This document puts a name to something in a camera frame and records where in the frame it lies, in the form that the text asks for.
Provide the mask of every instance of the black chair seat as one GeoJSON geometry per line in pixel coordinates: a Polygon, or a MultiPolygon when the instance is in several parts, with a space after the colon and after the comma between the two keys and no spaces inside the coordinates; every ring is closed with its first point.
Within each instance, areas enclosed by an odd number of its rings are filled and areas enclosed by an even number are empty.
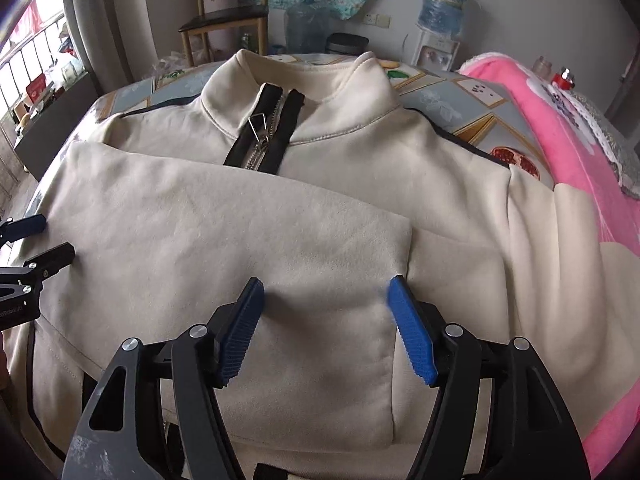
{"type": "Polygon", "coordinates": [[[239,22],[255,18],[265,18],[269,14],[269,6],[250,5],[243,7],[232,7],[231,9],[221,9],[215,12],[208,12],[204,16],[196,16],[190,22],[185,23],[178,32],[195,30],[196,28],[209,27],[209,25],[221,25],[222,23],[239,22]]]}

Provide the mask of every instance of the window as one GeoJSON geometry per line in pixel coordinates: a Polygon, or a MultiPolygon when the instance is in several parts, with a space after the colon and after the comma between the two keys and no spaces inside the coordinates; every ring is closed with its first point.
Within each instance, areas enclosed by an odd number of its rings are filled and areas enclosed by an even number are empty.
{"type": "Polygon", "coordinates": [[[0,51],[0,117],[55,61],[65,24],[62,0],[33,0],[0,51]]]}

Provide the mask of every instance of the chair leg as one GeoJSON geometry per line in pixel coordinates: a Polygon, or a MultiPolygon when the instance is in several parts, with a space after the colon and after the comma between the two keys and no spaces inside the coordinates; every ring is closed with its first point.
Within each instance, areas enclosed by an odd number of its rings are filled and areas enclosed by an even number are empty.
{"type": "Polygon", "coordinates": [[[184,53],[187,56],[187,62],[189,66],[194,66],[193,64],[193,52],[191,51],[191,41],[189,41],[189,33],[181,32],[182,34],[182,47],[184,48],[184,53]]]}
{"type": "Polygon", "coordinates": [[[267,55],[267,44],[269,41],[267,19],[268,18],[258,19],[258,54],[260,54],[261,56],[267,55]]]}
{"type": "Polygon", "coordinates": [[[207,60],[207,63],[211,63],[211,49],[209,45],[209,35],[204,32],[200,35],[202,38],[202,46],[204,47],[204,57],[207,60]]]}

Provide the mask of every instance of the jacket collar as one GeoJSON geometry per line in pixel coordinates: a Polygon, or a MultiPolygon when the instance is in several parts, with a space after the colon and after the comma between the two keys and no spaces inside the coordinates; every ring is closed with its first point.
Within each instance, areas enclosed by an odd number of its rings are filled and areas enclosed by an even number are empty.
{"type": "Polygon", "coordinates": [[[311,66],[240,50],[213,73],[200,99],[216,126],[235,139],[265,83],[305,95],[291,144],[358,130],[399,107],[398,96],[372,52],[351,63],[311,66]]]}

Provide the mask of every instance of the window railing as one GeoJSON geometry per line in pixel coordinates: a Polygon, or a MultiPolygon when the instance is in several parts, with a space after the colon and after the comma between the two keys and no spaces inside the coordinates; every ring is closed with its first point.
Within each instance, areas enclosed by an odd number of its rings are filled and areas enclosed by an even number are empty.
{"type": "Polygon", "coordinates": [[[58,36],[64,17],[64,12],[53,16],[38,33],[24,38],[0,59],[0,116],[11,113],[27,85],[53,65],[62,44],[58,36]]]}

